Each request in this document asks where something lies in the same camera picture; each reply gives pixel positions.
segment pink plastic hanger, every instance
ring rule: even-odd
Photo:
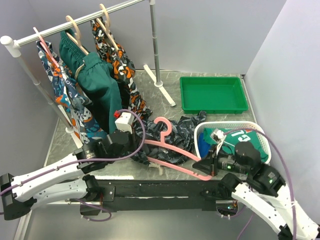
[[[193,155],[192,153],[190,153],[188,151],[185,151],[185,150],[183,150],[183,149],[181,149],[181,148],[179,148],[177,146],[172,146],[170,144],[165,143],[165,137],[168,136],[171,133],[172,125],[171,125],[171,122],[168,119],[166,119],[165,117],[163,117],[163,116],[159,116],[154,120],[155,124],[157,124],[159,122],[164,122],[166,124],[167,131],[162,131],[160,133],[160,141],[145,140],[144,142],[146,144],[156,145],[156,146],[159,146],[159,147],[163,147],[163,148],[166,148],[166,149],[173,150],[175,152],[178,152],[178,153],[180,153],[182,155],[187,156],[188,158],[191,158],[192,160],[195,160],[196,162],[199,162],[201,160],[201,158]],[[181,166],[177,166],[177,165],[174,165],[172,163],[161,161],[159,159],[155,159],[155,158],[152,158],[152,157],[148,157],[148,160],[150,162],[153,162],[153,163],[156,163],[156,164],[159,164],[159,165],[162,165],[162,166],[166,166],[166,167],[171,168],[171,169],[178,170],[178,171],[180,171],[182,173],[191,175],[191,176],[196,177],[198,179],[201,179],[203,181],[208,181],[208,180],[210,180],[212,178],[212,176],[210,176],[210,175],[203,176],[203,175],[195,173],[195,172],[193,172],[193,171],[191,171],[189,169],[185,169],[185,168],[183,168]]]
[[[38,32],[38,30],[36,29],[36,27],[33,28],[33,30],[35,31],[35,33],[38,35],[39,39],[40,39],[40,44],[43,47],[43,49],[45,50],[45,52],[49,55],[49,57],[51,58],[51,60],[53,61],[53,63],[56,65],[57,68],[60,67],[60,65],[57,63],[57,61],[55,60],[54,56],[52,56],[51,51],[49,49],[49,47],[47,46],[45,40],[42,38],[42,36],[40,35],[40,33]]]

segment marble tabletop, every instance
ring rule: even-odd
[[[181,116],[191,116],[190,114],[184,114],[182,110],[181,94],[180,94],[180,77],[184,76],[224,76],[224,77],[239,77],[244,87],[244,81],[240,75],[234,74],[209,74],[209,73],[184,73],[184,72],[172,72],[161,71],[160,77],[163,81],[163,85],[172,99],[175,101],[176,106],[171,107],[160,90],[153,86],[153,82],[149,75],[144,71],[137,71],[134,77],[134,81],[145,99],[149,108],[153,111],[151,120],[156,117],[166,117],[171,120],[179,120]],[[254,113],[251,105],[249,104],[248,111],[242,114],[208,114],[206,122],[213,121],[251,121],[255,122]],[[72,153],[77,147],[73,142],[71,136],[65,132],[65,126],[60,121],[57,125],[55,135],[53,137],[51,149],[48,155],[46,165],[57,162],[64,158],[66,155]],[[181,167],[191,169],[196,173],[197,170],[192,168],[193,160],[189,160]],[[100,169],[91,172],[91,175],[95,175],[97,179],[104,180],[197,180],[193,176],[185,173],[173,170],[171,168],[162,167],[162,174],[158,168],[148,167],[141,163],[135,162],[132,159],[122,160],[107,165],[104,169]],[[219,174],[213,177],[213,180],[220,180],[226,172],[219,171]],[[243,175],[237,174],[238,177],[244,178]]]

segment white basket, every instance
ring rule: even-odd
[[[209,129],[244,129],[244,128],[252,128],[259,130],[263,133],[263,129],[256,123],[252,121],[208,121],[208,122],[203,122],[200,123],[198,126],[196,126],[194,130],[194,147],[196,151],[196,155],[200,158],[200,153],[198,149],[198,137],[201,133],[204,132],[205,128]],[[270,151],[270,146],[268,143],[268,140],[257,133],[259,142],[262,146],[263,151],[268,155],[268,159],[266,160],[265,164],[268,164],[271,160],[271,151]]]

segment white clothing rack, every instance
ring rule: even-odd
[[[143,2],[144,0],[128,0],[123,3],[108,7],[106,10],[108,13],[113,13],[115,11],[124,9],[126,7],[129,7],[131,5]],[[152,39],[153,39],[153,51],[154,51],[154,64],[155,64],[155,73],[154,75],[150,68],[147,65],[144,65],[144,69],[147,71],[147,73],[150,75],[152,80],[154,81],[154,85],[160,89],[160,91],[163,93],[165,98],[168,100],[169,104],[173,107],[176,105],[176,103],[173,101],[173,99],[169,96],[167,91],[163,87],[163,82],[160,79],[160,67],[159,67],[159,55],[158,55],[158,43],[157,43],[157,32],[156,32],[156,21],[155,21],[155,3],[156,0],[149,0],[150,4],[150,15],[151,15],[151,26],[152,26]],[[91,20],[94,20],[96,18],[104,16],[105,13],[103,10],[94,12],[92,14],[79,17],[75,19],[75,23],[77,25],[83,24],[86,22],[89,22]],[[65,22],[63,24],[60,24],[58,26],[51,27],[47,30],[43,30],[40,32],[40,35],[42,37],[48,37],[53,34],[59,33],[61,31],[67,30],[72,28],[73,25],[71,22]],[[25,59],[22,57],[21,52],[19,51],[19,48],[25,44],[32,43],[34,41],[39,40],[39,37],[37,34],[32,34],[30,36],[26,36],[24,38],[21,38],[19,40],[13,40],[9,36],[2,36],[0,38],[1,44],[3,44],[6,49],[10,52],[10,54],[14,57],[17,58],[19,64],[23,68],[23,70],[27,73],[27,75],[31,78],[33,84],[38,88],[38,90],[43,94],[49,105],[52,106],[54,111],[57,113],[61,121],[65,124],[66,126],[66,131],[72,135],[73,140],[77,144],[78,147],[82,146],[82,143],[80,140],[75,136],[73,127],[70,123],[69,118],[65,114],[65,112],[61,111],[61,109],[56,105],[55,101],[51,98],[50,94],[42,87],[41,82],[34,76],[32,73],[32,70],[28,63],[25,61]]]

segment clothes hanger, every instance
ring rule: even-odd
[[[65,20],[67,20],[68,22],[72,23],[72,25],[73,25],[73,27],[75,29],[75,33],[74,33],[75,38],[68,32],[66,32],[66,35],[70,38],[70,40],[72,42],[74,42],[81,49],[82,52],[84,52],[85,55],[88,55],[89,52],[81,44],[81,41],[80,41],[81,32],[80,32],[75,20],[73,20],[73,18],[71,16],[69,16],[69,15],[65,17]]]
[[[159,122],[164,122],[166,124],[166,127],[167,127],[167,131],[162,131],[160,133],[160,141],[145,140],[144,143],[150,144],[150,145],[156,145],[156,146],[159,146],[159,147],[163,147],[163,148],[167,148],[167,149],[173,150],[175,152],[178,152],[178,153],[180,153],[182,155],[187,156],[188,158],[191,158],[192,160],[195,160],[196,162],[199,162],[201,160],[201,158],[193,155],[192,153],[190,153],[188,151],[185,151],[185,150],[183,150],[183,149],[181,149],[181,148],[179,148],[177,146],[173,146],[173,145],[165,143],[165,137],[168,136],[171,133],[172,125],[171,125],[171,122],[168,119],[166,119],[165,117],[163,117],[163,116],[157,117],[154,120],[155,124],[157,124]],[[155,158],[152,158],[152,157],[147,157],[147,158],[152,163],[156,163],[156,164],[159,164],[159,165],[171,168],[171,169],[178,170],[178,171],[180,171],[182,173],[191,175],[191,176],[196,177],[198,179],[201,179],[203,181],[208,181],[208,180],[210,180],[212,178],[212,176],[210,176],[210,175],[203,176],[203,175],[200,175],[198,173],[193,172],[192,170],[185,169],[185,168],[183,168],[181,166],[177,166],[177,165],[174,165],[174,164],[169,163],[169,162],[161,161],[159,159],[155,159]]]
[[[105,8],[105,6],[102,3],[99,6],[100,6],[100,9],[104,12],[106,20],[104,21],[104,24],[101,22],[100,18],[97,18],[96,21],[97,21],[98,24],[100,24],[102,30],[105,32],[106,36],[111,41],[111,43],[114,46],[115,50],[118,51],[119,48],[117,46],[117,43],[115,42],[114,38],[111,36],[110,31],[109,31],[110,18],[109,18],[109,14],[107,12],[107,9]]]
[[[36,27],[33,27],[33,30],[35,31],[35,33],[38,35],[39,39],[40,39],[40,45],[43,47],[43,49],[45,50],[45,52],[49,55],[49,57],[51,58],[51,60],[53,61],[53,63],[56,65],[57,68],[60,67],[59,63],[55,60],[54,56],[51,54],[51,51],[48,47],[48,45],[46,44],[45,40],[42,38],[42,36],[40,35],[40,33],[38,32],[38,30],[36,29]]]

